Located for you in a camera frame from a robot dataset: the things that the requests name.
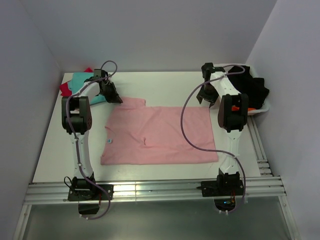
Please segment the pink t shirt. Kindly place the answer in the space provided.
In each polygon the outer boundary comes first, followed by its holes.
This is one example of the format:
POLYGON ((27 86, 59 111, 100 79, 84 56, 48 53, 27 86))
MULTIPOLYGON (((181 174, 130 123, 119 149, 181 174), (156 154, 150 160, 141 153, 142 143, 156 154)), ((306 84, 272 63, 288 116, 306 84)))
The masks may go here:
POLYGON ((108 117, 101 165, 171 165, 217 162, 209 109, 146 106, 123 98, 108 117))

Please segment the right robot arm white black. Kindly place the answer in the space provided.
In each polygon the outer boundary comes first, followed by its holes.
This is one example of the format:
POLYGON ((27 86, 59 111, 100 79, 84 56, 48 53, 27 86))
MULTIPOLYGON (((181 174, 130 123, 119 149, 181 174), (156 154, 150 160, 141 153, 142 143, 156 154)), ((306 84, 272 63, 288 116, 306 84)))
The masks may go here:
POLYGON ((203 181, 199 188, 204 197, 240 196, 245 187, 240 174, 243 167, 238 160, 239 142, 248 120, 249 97, 233 86, 223 67, 206 62, 201 71, 205 84, 196 98, 199 103, 208 102, 210 107, 219 100, 217 122, 226 131, 228 149, 216 180, 203 181))

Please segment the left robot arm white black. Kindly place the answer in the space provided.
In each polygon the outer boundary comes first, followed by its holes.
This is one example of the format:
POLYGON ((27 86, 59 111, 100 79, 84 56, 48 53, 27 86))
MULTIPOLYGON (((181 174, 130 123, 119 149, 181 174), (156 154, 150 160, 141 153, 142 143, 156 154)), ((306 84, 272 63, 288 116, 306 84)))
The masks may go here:
POLYGON ((96 183, 89 153, 89 132, 93 124, 91 113, 93 98, 101 95, 108 103, 123 103, 115 84, 111 81, 111 76, 102 68, 95 69, 93 76, 86 79, 78 91, 61 100, 61 123, 69 134, 74 158, 70 194, 84 200, 94 200, 103 195, 109 200, 112 198, 112 185, 103 188, 96 183))

